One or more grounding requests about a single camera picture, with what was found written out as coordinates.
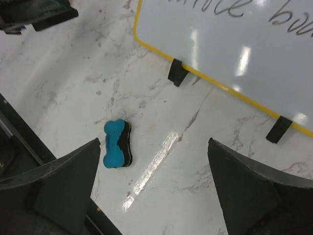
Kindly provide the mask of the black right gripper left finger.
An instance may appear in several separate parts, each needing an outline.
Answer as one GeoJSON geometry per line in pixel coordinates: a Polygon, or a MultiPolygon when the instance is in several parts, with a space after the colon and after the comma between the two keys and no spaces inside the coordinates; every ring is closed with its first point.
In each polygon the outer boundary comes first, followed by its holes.
{"type": "Polygon", "coordinates": [[[2,235],[89,235],[85,220],[100,158],[98,138],[0,181],[2,235]]]}

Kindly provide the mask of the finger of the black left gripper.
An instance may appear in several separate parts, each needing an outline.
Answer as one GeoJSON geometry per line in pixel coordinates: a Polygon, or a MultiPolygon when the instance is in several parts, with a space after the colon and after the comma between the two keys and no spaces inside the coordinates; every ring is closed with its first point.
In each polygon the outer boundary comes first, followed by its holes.
{"type": "Polygon", "coordinates": [[[68,0],[2,0],[0,29],[6,34],[21,34],[26,25],[42,31],[78,17],[68,0]]]}

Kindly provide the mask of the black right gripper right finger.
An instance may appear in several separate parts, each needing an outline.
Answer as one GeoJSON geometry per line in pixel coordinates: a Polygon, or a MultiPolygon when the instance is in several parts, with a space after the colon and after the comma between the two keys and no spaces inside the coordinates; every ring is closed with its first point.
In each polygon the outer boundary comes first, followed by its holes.
{"type": "Polygon", "coordinates": [[[208,161],[230,235],[311,235],[313,182],[210,138],[208,161]]]}

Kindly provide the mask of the blue bone-shaped eraser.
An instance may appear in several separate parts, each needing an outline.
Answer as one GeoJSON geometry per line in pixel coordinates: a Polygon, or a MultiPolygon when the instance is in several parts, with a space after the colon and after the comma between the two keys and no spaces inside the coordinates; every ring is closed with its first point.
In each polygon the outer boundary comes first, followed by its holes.
{"type": "Polygon", "coordinates": [[[130,149],[131,125],[123,120],[110,120],[104,125],[106,154],[103,163],[106,168],[129,167],[133,157],[130,149]]]}

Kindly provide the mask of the yellow-framed small whiteboard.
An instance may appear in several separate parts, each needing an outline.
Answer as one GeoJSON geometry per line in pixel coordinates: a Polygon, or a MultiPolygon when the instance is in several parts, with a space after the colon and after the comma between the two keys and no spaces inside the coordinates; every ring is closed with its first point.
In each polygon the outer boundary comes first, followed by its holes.
{"type": "Polygon", "coordinates": [[[141,0],[135,40],[313,134],[310,0],[141,0]]]}

